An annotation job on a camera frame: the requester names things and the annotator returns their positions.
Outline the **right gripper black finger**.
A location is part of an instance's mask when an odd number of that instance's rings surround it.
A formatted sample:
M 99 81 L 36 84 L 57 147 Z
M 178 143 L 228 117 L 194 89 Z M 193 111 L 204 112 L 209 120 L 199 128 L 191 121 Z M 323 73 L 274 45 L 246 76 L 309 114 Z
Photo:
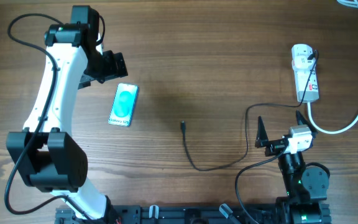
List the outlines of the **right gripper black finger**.
M 256 140 L 255 140 L 255 147 L 257 148 L 266 147 L 269 143 L 269 138 L 267 136 L 267 132 L 265 130 L 264 122 L 261 116 L 258 117 L 257 124 L 258 124 L 258 129 L 257 129 Z
M 307 125 L 311 131 L 311 135 L 315 138 L 318 133 L 317 129 L 301 114 L 299 110 L 296 110 L 295 114 L 298 125 Z

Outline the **smartphone with teal screen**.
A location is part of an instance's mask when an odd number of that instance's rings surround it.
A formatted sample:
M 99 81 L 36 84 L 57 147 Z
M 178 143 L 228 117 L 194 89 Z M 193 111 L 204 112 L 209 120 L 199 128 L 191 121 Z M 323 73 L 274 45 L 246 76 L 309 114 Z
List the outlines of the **smartphone with teal screen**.
M 114 96 L 108 123 L 129 127 L 137 100 L 139 87 L 128 83 L 119 83 Z

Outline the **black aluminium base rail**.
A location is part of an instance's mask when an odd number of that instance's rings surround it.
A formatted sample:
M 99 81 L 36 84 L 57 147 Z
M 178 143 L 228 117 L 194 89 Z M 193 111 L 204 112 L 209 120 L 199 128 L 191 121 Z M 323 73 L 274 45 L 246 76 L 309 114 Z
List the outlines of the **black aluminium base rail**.
M 115 206 L 119 218 L 115 223 L 322 223 L 332 222 L 328 204 L 246 205 L 247 216 L 241 207 L 141 207 Z

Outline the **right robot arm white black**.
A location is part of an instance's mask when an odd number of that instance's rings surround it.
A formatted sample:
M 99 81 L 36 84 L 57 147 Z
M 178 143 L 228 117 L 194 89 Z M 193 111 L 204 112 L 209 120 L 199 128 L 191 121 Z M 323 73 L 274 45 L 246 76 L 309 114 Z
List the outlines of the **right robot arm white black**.
M 275 156 L 287 191 L 276 199 L 277 223 L 331 223 L 328 195 L 329 169 L 318 163 L 306 163 L 302 153 L 313 147 L 318 131 L 304 116 L 296 112 L 297 125 L 280 139 L 270 140 L 262 118 L 258 117 L 255 147 L 265 149 L 265 155 Z

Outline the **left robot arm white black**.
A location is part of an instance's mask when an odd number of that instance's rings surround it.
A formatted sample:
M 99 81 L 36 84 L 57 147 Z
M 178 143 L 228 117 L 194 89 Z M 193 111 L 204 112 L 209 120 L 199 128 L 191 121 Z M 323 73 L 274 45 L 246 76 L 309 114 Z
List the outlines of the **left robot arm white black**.
M 86 153 L 71 136 L 78 90 L 127 75 L 122 53 L 103 50 L 104 31 L 103 18 L 90 6 L 74 6 L 68 23 L 54 20 L 40 48 L 47 59 L 35 105 L 22 130 L 6 139 L 12 174 L 62 199 L 83 223 L 122 221 L 89 180 Z

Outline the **white power strip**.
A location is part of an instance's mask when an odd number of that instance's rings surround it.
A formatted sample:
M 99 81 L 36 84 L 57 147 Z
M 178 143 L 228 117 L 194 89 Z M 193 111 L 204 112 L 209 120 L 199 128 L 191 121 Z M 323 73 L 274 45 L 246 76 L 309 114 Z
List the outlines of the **white power strip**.
M 298 102 L 311 103 L 318 100 L 319 86 L 316 76 L 318 51 L 306 44 L 295 44 L 291 48 L 291 56 Z

